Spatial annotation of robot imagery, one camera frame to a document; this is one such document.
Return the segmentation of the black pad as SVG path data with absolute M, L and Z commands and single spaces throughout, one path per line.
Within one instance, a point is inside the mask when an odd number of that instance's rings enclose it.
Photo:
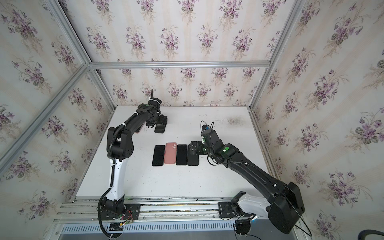
M 176 165 L 186 166 L 188 162 L 188 145 L 177 145 Z

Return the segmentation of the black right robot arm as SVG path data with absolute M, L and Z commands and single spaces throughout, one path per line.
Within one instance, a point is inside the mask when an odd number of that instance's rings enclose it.
M 239 174 L 265 198 L 239 192 L 231 200 L 231 208 L 237 217 L 246 214 L 267 217 L 283 234 L 289 234 L 302 219 L 305 206 L 300 188 L 271 176 L 252 163 L 237 147 L 224 144 L 214 130 L 214 124 L 201 121 L 202 144 L 191 148 L 193 155 L 207 156 L 217 166 Z

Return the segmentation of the pink phone case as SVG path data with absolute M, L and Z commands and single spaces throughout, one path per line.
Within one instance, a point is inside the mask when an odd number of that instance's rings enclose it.
M 177 160 L 177 143 L 166 143 L 164 164 L 175 164 Z

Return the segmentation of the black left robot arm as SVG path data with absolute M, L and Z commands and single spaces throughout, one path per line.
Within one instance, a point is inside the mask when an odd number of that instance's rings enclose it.
M 163 134 L 168 124 L 168 117 L 161 113 L 163 102 L 154 97 L 151 90 L 147 103 L 140 104 L 136 111 L 122 124 L 110 127 L 107 131 L 107 157 L 110 159 L 111 174 L 108 190 L 98 203 L 98 214 L 105 214 L 110 219 L 121 219 L 126 213 L 124 205 L 124 179 L 127 159 L 133 155 L 133 135 L 142 126 L 154 128 L 155 133 Z

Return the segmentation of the black phone case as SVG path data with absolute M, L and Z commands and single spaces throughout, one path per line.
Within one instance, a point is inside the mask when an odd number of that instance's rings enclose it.
M 189 145 L 188 145 L 188 166 L 198 166 L 199 165 L 199 156 L 189 154 Z

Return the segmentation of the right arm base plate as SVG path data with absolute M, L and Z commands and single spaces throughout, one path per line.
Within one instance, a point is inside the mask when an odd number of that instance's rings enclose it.
M 219 218 L 222 220 L 230 220 L 232 218 L 238 217 L 232 208 L 231 202 L 219 202 Z

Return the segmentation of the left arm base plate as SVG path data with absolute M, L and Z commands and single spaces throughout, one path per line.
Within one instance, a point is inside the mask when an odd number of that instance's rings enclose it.
M 138 220 L 141 211 L 141 204 L 124 204 L 122 214 L 114 214 L 108 212 L 105 209 L 100 211 L 102 221 L 126 221 L 126 220 Z

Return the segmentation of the black phone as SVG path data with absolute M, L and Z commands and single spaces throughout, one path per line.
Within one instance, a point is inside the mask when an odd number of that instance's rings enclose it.
M 166 130 L 166 125 L 156 125 L 155 127 L 155 133 L 156 134 L 164 134 Z

